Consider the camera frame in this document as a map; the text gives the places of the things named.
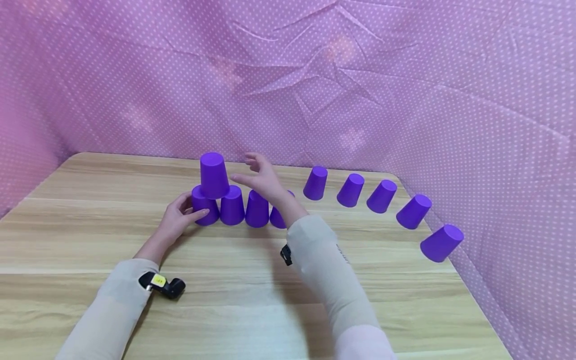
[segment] sleeve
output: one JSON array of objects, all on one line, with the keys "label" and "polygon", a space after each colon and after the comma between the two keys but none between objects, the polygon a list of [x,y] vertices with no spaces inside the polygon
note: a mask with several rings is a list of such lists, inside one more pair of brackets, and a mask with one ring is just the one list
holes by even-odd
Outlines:
[{"label": "sleeve", "polygon": [[138,279],[158,265],[146,259],[120,262],[98,290],[56,360],[119,360],[148,302]]},{"label": "sleeve", "polygon": [[302,281],[324,304],[336,341],[336,359],[396,359],[336,234],[316,215],[288,230],[292,261]]}]

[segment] purple cup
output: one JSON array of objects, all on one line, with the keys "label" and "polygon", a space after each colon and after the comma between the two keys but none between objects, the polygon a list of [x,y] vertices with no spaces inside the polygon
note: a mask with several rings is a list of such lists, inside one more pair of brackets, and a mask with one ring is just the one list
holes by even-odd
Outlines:
[{"label": "purple cup", "polygon": [[398,186],[394,181],[382,180],[366,201],[366,205],[375,213],[385,213],[397,189]]},{"label": "purple cup", "polygon": [[358,203],[358,198],[364,186],[364,178],[360,174],[352,173],[348,175],[348,179],[344,183],[336,199],[341,205],[346,207],[354,207]]},{"label": "purple cup", "polygon": [[278,209],[276,209],[276,207],[272,207],[272,211],[270,212],[270,223],[278,229],[285,229],[286,228],[286,224],[284,223],[284,219],[282,218],[282,215],[280,215],[280,211],[278,211]]},{"label": "purple cup", "polygon": [[238,225],[244,220],[242,190],[236,185],[231,185],[228,194],[220,200],[220,220],[229,226]]},{"label": "purple cup", "polygon": [[253,228],[261,228],[268,223],[268,201],[254,190],[248,194],[246,223]]},{"label": "purple cup", "polygon": [[454,225],[446,224],[420,243],[425,257],[441,263],[464,240],[464,234]]},{"label": "purple cup", "polygon": [[200,189],[208,199],[223,198],[230,191],[224,158],[218,153],[206,153],[200,158]]},{"label": "purple cup", "polygon": [[432,201],[422,194],[416,194],[410,201],[396,214],[396,220],[406,229],[414,230],[420,225],[420,221],[432,207]]},{"label": "purple cup", "polygon": [[192,189],[192,208],[194,211],[201,209],[210,209],[208,215],[202,219],[196,221],[198,225],[208,226],[218,221],[220,217],[220,211],[218,211],[218,204],[216,200],[207,199],[202,191],[200,190],[200,185],[197,185]]},{"label": "purple cup", "polygon": [[323,198],[327,178],[328,170],[326,170],[326,168],[314,166],[304,186],[304,196],[310,200],[320,200]]}]

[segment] polka dot backdrop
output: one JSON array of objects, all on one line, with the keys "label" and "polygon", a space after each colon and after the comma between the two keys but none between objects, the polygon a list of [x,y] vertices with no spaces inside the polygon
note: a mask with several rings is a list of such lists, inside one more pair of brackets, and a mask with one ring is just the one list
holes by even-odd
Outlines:
[{"label": "polka dot backdrop", "polygon": [[0,215],[81,151],[392,172],[512,356],[574,358],[573,0],[0,4]]}]

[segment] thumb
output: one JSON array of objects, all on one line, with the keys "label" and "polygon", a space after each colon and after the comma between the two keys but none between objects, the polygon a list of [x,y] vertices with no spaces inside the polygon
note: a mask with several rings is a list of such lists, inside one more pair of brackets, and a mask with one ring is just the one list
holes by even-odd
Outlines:
[{"label": "thumb", "polygon": [[183,218],[185,218],[186,221],[188,222],[188,225],[190,225],[193,222],[198,221],[203,217],[205,217],[206,215],[208,215],[209,212],[210,212],[209,209],[201,209],[193,212],[192,214],[184,215]]},{"label": "thumb", "polygon": [[254,181],[253,176],[244,175],[244,174],[232,174],[232,175],[230,175],[230,178],[235,183],[239,183],[241,185],[246,185],[249,188],[253,188],[253,186],[252,186],[252,182]]}]

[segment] black device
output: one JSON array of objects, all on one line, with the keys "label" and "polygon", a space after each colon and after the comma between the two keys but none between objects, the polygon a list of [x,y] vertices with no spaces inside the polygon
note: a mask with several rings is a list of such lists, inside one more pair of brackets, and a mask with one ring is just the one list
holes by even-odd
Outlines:
[{"label": "black device", "polygon": [[140,276],[138,282],[147,291],[152,291],[154,289],[170,300],[176,299],[182,295],[186,288],[186,284],[181,279],[174,278],[170,283],[168,283],[168,280],[166,280],[164,276],[156,274],[153,271],[149,271]]},{"label": "black device", "polygon": [[284,245],[282,250],[280,250],[280,256],[284,259],[286,266],[292,265],[292,250],[290,250],[288,244]]}]

